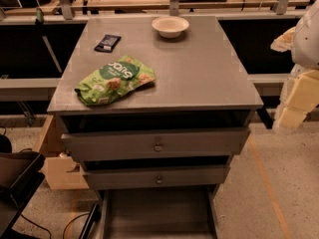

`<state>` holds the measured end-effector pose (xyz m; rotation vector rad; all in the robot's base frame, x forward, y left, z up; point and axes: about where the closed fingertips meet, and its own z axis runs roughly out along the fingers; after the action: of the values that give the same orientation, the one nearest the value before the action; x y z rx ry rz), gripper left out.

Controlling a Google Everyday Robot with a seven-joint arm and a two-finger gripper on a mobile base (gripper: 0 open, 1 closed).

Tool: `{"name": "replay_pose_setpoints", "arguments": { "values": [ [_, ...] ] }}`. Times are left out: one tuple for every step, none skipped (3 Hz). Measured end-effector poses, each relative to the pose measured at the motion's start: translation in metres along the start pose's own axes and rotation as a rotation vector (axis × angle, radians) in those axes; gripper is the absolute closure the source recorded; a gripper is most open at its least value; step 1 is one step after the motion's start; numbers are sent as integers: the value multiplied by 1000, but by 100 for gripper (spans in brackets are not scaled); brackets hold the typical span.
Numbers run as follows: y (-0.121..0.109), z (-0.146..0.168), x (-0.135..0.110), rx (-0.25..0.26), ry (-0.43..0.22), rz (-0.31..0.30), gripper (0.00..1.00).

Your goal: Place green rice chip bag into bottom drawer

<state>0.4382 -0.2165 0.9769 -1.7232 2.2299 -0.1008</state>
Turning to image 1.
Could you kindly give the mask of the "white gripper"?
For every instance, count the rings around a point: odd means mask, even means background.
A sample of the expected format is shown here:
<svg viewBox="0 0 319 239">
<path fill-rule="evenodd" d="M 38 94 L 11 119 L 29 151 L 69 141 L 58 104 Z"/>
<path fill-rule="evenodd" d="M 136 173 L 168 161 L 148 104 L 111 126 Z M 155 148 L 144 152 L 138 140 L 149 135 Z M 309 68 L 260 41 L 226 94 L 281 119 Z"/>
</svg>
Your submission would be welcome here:
<svg viewBox="0 0 319 239">
<path fill-rule="evenodd" d="M 272 42 L 270 48 L 277 52 L 290 51 L 294 33 L 294 27 L 288 29 Z M 297 129 L 318 105 L 319 71 L 295 65 L 282 87 L 274 128 Z"/>
</svg>

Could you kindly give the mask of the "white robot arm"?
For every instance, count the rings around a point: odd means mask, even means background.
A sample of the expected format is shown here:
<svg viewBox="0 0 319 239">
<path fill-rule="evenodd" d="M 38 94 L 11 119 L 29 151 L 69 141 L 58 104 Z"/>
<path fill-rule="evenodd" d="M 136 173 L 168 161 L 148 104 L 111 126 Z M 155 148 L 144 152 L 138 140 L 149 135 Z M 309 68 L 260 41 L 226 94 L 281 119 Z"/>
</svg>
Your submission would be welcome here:
<svg viewBox="0 0 319 239">
<path fill-rule="evenodd" d="M 298 128 L 319 105 L 319 0 L 306 11 L 295 27 L 275 39 L 270 48 L 290 51 L 294 67 L 285 81 L 273 128 Z"/>
</svg>

